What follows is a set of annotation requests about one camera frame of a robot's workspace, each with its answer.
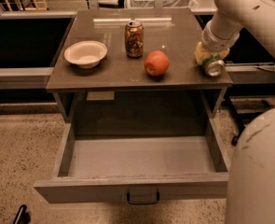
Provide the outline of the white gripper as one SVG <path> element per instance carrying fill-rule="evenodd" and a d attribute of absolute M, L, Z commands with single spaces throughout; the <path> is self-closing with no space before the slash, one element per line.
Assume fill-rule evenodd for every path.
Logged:
<path fill-rule="evenodd" d="M 198 65 L 202 65 L 212 57 L 212 52 L 218 52 L 218 57 L 223 60 L 230 52 L 230 48 L 240 37 L 240 32 L 234 32 L 229 38 L 221 38 L 212 31 L 212 23 L 209 21 L 201 34 L 201 41 L 195 48 L 195 59 Z"/>

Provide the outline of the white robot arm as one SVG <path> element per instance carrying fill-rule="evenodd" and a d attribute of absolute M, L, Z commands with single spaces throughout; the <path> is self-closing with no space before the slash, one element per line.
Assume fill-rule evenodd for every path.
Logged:
<path fill-rule="evenodd" d="M 216 11 L 195 49 L 201 66 L 223 61 L 224 53 L 246 29 L 275 58 L 274 0 L 214 0 Z M 270 72 L 230 71 L 254 94 L 275 94 Z M 228 171 L 226 224 L 275 224 L 275 108 L 253 119 L 241 132 Z"/>

